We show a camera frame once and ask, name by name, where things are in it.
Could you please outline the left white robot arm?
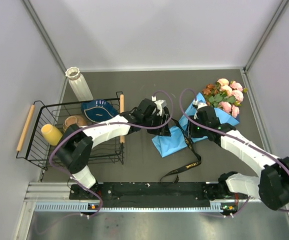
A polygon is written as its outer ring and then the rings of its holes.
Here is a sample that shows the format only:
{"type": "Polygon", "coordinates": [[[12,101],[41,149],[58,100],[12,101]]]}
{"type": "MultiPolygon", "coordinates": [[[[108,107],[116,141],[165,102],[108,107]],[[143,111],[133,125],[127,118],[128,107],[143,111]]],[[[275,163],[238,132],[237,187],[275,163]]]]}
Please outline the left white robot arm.
{"type": "Polygon", "coordinates": [[[91,151],[111,139],[146,130],[156,136],[170,136],[168,123],[172,119],[165,100],[145,98],[131,111],[90,126],[71,125],[60,139],[50,160],[56,156],[70,177],[80,184],[80,192],[86,198],[97,195],[97,180],[88,167],[91,151]]]}

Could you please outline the pink and brown flower bouquet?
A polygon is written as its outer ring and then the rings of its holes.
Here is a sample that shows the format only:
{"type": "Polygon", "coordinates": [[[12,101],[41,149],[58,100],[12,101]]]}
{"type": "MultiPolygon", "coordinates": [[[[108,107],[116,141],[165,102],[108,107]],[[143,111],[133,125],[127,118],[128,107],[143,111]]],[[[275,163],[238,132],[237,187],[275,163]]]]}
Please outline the pink and brown flower bouquet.
{"type": "Polygon", "coordinates": [[[236,119],[247,92],[248,88],[239,82],[220,78],[215,83],[209,83],[202,90],[202,95],[207,105],[219,108],[236,119]]]}

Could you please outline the blue wrapping paper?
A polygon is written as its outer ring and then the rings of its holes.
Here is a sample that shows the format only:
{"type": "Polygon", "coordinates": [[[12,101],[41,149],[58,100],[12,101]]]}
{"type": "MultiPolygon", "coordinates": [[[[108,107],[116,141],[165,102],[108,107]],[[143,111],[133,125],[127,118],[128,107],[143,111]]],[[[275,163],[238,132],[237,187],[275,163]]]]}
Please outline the blue wrapping paper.
{"type": "MultiPolygon", "coordinates": [[[[206,103],[206,100],[201,93],[198,93],[196,95],[196,98],[199,102],[206,103]]],[[[188,106],[188,108],[185,110],[185,113],[188,116],[193,116],[195,112],[196,110],[192,106],[192,104],[188,106]]],[[[233,116],[221,110],[220,108],[216,108],[215,112],[222,124],[229,123],[232,126],[236,126],[240,123],[239,115],[237,116],[237,118],[234,118],[233,116]]],[[[188,119],[184,115],[181,116],[178,122],[183,130],[187,129],[188,119]]],[[[152,139],[154,146],[157,148],[162,158],[167,157],[187,147],[187,144],[185,143],[185,138],[179,127],[177,126],[171,127],[170,133],[171,136],[155,136],[152,139]]],[[[202,138],[192,138],[192,141],[193,143],[196,143],[199,141],[203,141],[205,139],[207,139],[206,136],[202,138]]]]}

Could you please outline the black ribbon gold lettering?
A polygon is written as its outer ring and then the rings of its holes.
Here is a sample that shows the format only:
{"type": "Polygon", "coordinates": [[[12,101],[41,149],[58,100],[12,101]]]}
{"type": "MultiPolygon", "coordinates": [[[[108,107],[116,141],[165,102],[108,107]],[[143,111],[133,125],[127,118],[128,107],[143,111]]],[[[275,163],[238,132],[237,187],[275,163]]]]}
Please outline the black ribbon gold lettering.
{"type": "Polygon", "coordinates": [[[196,152],[194,149],[194,142],[191,138],[189,138],[188,134],[185,132],[185,130],[181,127],[180,123],[178,120],[175,120],[174,118],[172,119],[173,122],[175,123],[175,126],[180,130],[181,135],[184,138],[184,142],[186,144],[186,148],[190,150],[194,158],[191,160],[182,160],[181,163],[182,165],[179,165],[176,168],[173,168],[172,170],[166,172],[160,179],[159,183],[164,186],[172,186],[175,185],[179,182],[179,174],[184,173],[188,170],[191,170],[195,167],[198,167],[202,163],[202,157],[200,154],[196,152]],[[173,180],[166,181],[164,180],[165,178],[169,178],[170,176],[175,176],[173,180]]]}

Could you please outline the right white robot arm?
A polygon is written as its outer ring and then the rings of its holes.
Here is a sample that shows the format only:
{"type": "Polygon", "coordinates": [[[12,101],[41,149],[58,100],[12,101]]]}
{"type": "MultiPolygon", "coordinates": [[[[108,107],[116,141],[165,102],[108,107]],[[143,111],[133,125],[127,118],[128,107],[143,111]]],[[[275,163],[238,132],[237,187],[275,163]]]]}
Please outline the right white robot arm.
{"type": "Polygon", "coordinates": [[[196,101],[194,115],[188,116],[188,133],[193,138],[206,137],[248,165],[255,176],[224,174],[218,193],[229,198],[234,193],[261,200],[277,211],[289,204],[289,157],[280,158],[245,138],[233,125],[221,123],[213,107],[196,101]]]}

